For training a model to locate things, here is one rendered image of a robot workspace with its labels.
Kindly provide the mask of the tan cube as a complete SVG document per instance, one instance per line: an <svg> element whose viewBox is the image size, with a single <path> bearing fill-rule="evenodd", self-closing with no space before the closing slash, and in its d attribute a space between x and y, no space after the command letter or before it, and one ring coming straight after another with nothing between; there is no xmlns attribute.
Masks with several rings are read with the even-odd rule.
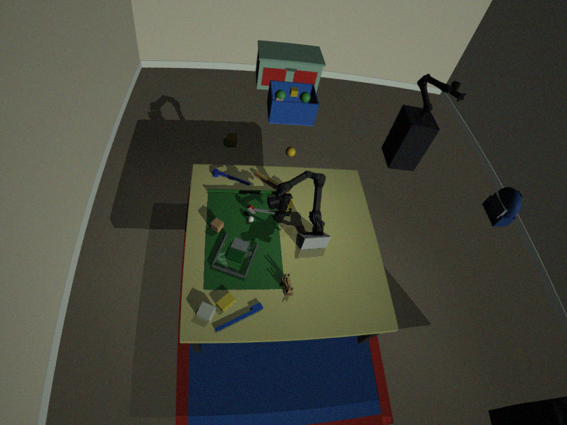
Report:
<svg viewBox="0 0 567 425"><path fill-rule="evenodd" d="M222 228L224 227L224 222L222 222L221 220L219 220L218 218L215 218L212 222L211 222L211 229L216 232L217 234L222 230Z"/></svg>

